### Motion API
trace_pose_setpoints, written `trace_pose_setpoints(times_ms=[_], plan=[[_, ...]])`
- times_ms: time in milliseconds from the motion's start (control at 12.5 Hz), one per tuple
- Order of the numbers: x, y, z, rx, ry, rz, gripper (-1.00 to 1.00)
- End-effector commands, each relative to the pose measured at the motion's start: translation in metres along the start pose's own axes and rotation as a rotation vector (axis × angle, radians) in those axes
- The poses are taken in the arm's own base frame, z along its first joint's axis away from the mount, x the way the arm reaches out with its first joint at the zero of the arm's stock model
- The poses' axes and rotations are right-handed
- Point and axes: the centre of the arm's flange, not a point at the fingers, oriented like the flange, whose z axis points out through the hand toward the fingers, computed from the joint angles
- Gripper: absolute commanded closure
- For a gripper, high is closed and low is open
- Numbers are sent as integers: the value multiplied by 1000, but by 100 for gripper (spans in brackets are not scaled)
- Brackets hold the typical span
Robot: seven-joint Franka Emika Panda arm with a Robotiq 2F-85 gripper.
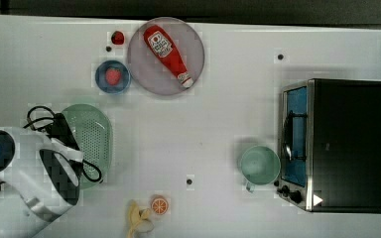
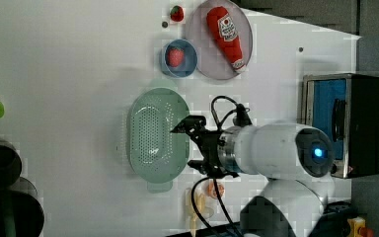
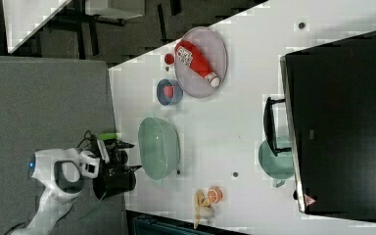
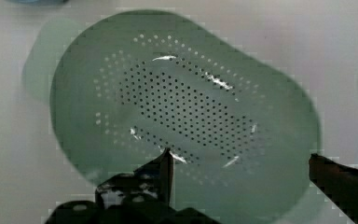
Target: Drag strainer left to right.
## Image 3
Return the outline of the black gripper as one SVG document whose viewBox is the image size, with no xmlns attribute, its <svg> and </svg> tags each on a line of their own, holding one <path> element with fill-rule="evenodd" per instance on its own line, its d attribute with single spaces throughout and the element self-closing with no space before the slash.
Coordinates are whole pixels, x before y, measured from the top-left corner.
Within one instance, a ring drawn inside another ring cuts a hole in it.
<svg viewBox="0 0 376 235">
<path fill-rule="evenodd" d="M 93 191 L 99 200 L 132 191 L 136 186 L 135 171 L 142 165 L 127 165 L 128 155 L 124 150 L 135 145 L 118 141 L 109 151 L 110 161 L 101 164 L 98 176 L 92 181 Z"/>
</svg>

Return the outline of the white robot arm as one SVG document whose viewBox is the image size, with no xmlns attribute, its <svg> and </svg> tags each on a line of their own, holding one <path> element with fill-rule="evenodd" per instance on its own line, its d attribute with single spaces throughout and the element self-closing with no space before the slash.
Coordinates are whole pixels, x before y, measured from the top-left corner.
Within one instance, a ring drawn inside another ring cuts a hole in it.
<svg viewBox="0 0 376 235">
<path fill-rule="evenodd" d="M 95 144 L 94 150 L 49 149 L 32 155 L 29 175 L 45 190 L 30 223 L 16 225 L 5 235 L 50 235 L 57 222 L 71 211 L 86 179 L 92 181 L 93 192 L 100 201 L 135 188 L 135 171 L 139 167 L 126 164 L 126 151 L 133 145 L 116 141 L 107 147 L 101 140 Z"/>
</svg>

